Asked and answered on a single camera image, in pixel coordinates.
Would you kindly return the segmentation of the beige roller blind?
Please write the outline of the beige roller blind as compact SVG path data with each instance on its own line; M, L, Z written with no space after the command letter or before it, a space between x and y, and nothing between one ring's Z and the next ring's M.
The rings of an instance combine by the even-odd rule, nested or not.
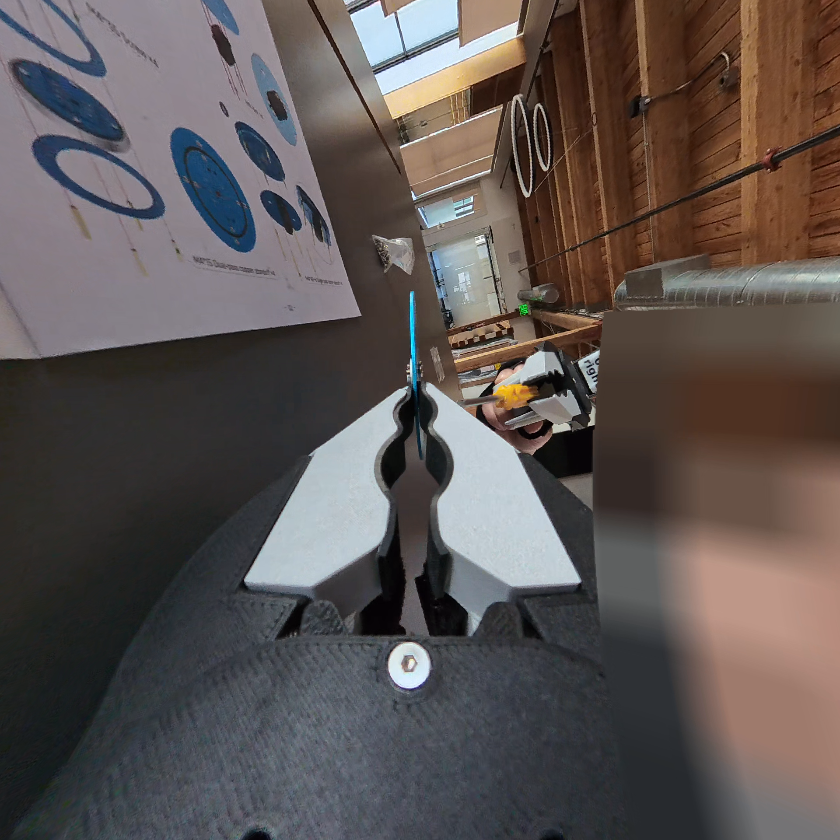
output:
M401 146L415 198L491 172L504 111L499 106Z

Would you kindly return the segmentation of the yellow-handled screwdriver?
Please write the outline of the yellow-handled screwdriver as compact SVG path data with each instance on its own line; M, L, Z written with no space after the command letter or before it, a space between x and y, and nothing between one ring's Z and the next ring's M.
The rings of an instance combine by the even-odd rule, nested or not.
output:
M458 402L463 407L492 404L504 411L513 411L528 405L539 398L539 388L535 385L499 384L493 393L467 398Z

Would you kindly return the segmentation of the wooden beam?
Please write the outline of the wooden beam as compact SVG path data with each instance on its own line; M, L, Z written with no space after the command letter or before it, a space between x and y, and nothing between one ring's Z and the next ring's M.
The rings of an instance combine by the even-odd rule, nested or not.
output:
M558 328L560 331L545 338L511 344L494 344L471 350L455 358L455 370L460 374L489 365L527 358L546 342L555 349L561 350L579 344L593 343L602 337L602 318L538 309L532 312L532 319L544 326Z

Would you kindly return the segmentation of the black sprinkler pipe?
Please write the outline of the black sprinkler pipe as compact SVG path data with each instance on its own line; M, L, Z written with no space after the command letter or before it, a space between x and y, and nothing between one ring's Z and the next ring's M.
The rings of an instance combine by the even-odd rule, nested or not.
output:
M560 250L560 251L558 251L554 254L543 257L541 259L538 259L538 260L526 265L525 267L523 267L520 270L520 272L529 271L530 269L537 268L539 266L542 266L542 265L550 262L552 259L557 259L561 256L566 256L568 254L571 254L571 253L581 249L582 247L591 245L591 244L593 244L593 243L595 243L599 240L602 240L604 238L609 238L610 236L612 236L614 234L617 234L617 233L619 233L619 232L621 232L621 231L623 231L627 228L633 227L637 224L641 224L643 222L646 222L646 221L652 219L653 217L656 217L657 215L660 215L660 214L663 214L663 213L665 213L667 211L670 211L672 209L678 208L685 203L693 202L693 201L695 201L695 200L697 200L697 199L699 199L703 196L714 193L714 192L716 192L720 189L723 189L727 186L730 186L734 183L738 183L742 179L747 178L751 175L754 175L754 174L757 174L757 173L760 173L760 172L777 172L781 168L781 166L784 162L786 162L786 161L788 161L792 158L795 158L796 156L798 156L800 154L803 154L807 151L811 151L814 148L819 147L820 145L823 145L823 144L828 143L830 141L837 140L838 137L839 137L839 125L836 124L836 125L832 126L831 128L826 129L825 131L819 132L818 134L816 134L816 135L814 135L810 138L807 138L807 139L805 139L805 140L803 140L799 143L796 143L796 144L794 144L790 147L787 147L787 148L777 147L777 148L769 149L765 152L764 156L758 161L750 163L749 165L744 166L741 169L738 169L738 170L736 170L736 171L734 171L734 172L732 172L728 175L725 175L724 177L722 177L722 178L720 178L720 179L718 179L714 182L711 182L707 185L704 185L701 188L699 188L695 191L689 192L688 194L685 194L683 196L680 196L679 198L676 198L676 199L674 199L674 200L672 200L668 203L661 204L661 205L659 205L655 208L649 209L645 213L636 215L635 217L632 217L631 219L627 220L626 222L615 225L613 227L609 227L608 229L606 229L606 230L604 230L604 231L602 231L602 232L600 232L600 233L598 233L598 234L596 234L596 235L594 235L590 238L584 239L584 240L582 240L578 243L575 243L571 246L563 248L562 250Z

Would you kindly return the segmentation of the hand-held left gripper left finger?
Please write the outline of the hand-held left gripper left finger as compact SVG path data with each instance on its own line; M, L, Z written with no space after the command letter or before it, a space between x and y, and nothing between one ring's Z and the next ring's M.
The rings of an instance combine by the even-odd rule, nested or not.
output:
M327 601L369 635L404 635L406 573L392 489L414 427L402 388L315 449L244 578L252 592Z

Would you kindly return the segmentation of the large glass partition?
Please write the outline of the large glass partition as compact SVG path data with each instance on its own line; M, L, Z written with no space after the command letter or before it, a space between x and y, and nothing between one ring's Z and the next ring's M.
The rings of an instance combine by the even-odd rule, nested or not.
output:
M500 280L488 227L427 248L448 328L501 314Z

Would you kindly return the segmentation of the large silver air duct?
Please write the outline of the large silver air duct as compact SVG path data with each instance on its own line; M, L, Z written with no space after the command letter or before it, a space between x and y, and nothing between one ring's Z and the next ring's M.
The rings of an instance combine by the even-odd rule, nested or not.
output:
M625 274L618 311L780 306L839 301L839 258L711 267L709 255L661 261Z

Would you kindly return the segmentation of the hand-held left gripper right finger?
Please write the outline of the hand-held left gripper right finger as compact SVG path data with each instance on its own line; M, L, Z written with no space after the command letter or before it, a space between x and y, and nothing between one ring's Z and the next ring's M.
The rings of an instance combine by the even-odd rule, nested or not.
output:
M522 455L434 385L417 387L437 482L423 580L431 634L471 635L493 604L574 592L581 576Z

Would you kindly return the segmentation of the clear bag of screws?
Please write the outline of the clear bag of screws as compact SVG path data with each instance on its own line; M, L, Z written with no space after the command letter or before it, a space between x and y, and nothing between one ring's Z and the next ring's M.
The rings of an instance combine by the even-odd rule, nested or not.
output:
M397 267L408 276L413 273L415 250L411 238L385 238L373 235L371 239L384 272Z

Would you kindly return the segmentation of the blue round metal plate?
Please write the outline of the blue round metal plate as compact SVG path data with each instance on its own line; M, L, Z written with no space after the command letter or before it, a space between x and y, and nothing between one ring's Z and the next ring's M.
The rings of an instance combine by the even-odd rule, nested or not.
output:
M419 360L419 352L417 350L417 310L416 310L416 296L415 291L409 292L409 343L410 343L410 359ZM420 403L420 385L422 381L416 384L416 387L411 387L413 410L414 410L414 432L416 439L417 453L420 460L424 460L424 432L421 425L421 403Z

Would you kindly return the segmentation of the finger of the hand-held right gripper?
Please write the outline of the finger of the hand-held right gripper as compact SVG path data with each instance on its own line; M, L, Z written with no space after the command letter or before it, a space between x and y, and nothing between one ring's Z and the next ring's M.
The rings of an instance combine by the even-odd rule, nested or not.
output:
M561 353L551 344L541 344L523 363L518 383L536 394L566 393L566 370Z
M584 428L590 425L591 413L592 403L585 395L558 392L542 399L531 400L526 406L514 409L506 421L506 427L520 428L546 421Z

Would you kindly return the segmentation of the open assembly manual booklet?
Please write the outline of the open assembly manual booklet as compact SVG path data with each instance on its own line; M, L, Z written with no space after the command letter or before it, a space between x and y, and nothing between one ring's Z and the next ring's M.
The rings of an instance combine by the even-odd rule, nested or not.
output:
M1 2L2 357L361 315L262 2Z

